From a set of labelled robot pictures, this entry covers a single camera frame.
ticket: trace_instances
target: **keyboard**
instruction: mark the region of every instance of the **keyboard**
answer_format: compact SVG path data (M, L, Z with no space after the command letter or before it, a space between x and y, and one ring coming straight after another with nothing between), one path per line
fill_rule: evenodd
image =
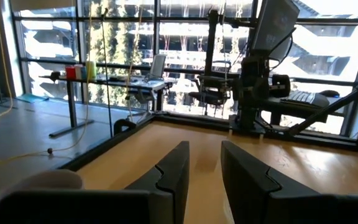
M306 91L291 91L290 95L280 100L282 103L323 108L329 106L328 99L319 93Z

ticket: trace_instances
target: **blue mat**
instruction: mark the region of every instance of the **blue mat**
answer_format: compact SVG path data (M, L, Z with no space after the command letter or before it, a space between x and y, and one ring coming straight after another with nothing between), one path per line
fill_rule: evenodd
M26 93L24 95L18 96L18 97L16 97L16 99L24 101L24 102L28 102L28 103L36 103L36 102L42 102L45 100L49 100L49 98L47 98L47 97L35 96L30 93Z

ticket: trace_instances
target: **wooden table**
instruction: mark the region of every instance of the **wooden table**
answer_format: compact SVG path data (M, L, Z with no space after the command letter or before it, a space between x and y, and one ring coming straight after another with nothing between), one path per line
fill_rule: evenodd
M78 173L86 189L123 189L180 141L190 142L185 223L233 223L224 190L221 141L230 140L287 176L321 193L358 194L358 153L153 122Z

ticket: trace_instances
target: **computer mouse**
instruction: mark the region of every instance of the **computer mouse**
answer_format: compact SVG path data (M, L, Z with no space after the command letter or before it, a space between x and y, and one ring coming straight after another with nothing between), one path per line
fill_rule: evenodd
M320 92L321 95L326 96L326 97L339 97L339 93L335 90L324 90Z

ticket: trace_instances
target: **red cup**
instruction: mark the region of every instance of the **red cup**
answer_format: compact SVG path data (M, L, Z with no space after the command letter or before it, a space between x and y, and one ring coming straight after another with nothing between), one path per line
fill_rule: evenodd
M66 78L67 79L76 79L75 67L74 66L67 66L66 67Z

